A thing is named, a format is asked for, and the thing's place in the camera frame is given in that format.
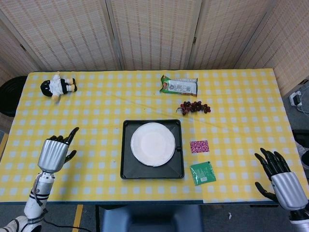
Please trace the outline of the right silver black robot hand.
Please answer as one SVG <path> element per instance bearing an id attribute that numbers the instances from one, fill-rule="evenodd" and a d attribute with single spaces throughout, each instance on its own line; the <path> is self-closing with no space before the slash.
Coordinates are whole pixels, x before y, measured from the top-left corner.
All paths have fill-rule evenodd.
<path id="1" fill-rule="evenodd" d="M 277 151 L 260 148 L 262 155 L 255 153 L 261 163 L 274 193 L 266 191 L 259 182 L 255 182 L 258 191 L 266 198 L 278 203 L 283 209 L 297 211 L 304 209 L 309 200 L 294 172 L 284 157 Z"/>

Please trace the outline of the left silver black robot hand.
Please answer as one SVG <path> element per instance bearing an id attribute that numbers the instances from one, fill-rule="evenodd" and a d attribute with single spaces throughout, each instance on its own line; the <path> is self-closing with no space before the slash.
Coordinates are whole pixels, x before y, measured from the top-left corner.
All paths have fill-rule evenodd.
<path id="1" fill-rule="evenodd" d="M 76 150 L 72 150 L 69 154 L 68 150 L 78 130 L 79 127 L 74 128 L 65 138 L 62 135 L 53 135 L 44 141 L 38 161 L 38 166 L 43 172 L 60 171 L 63 165 L 76 155 Z"/>

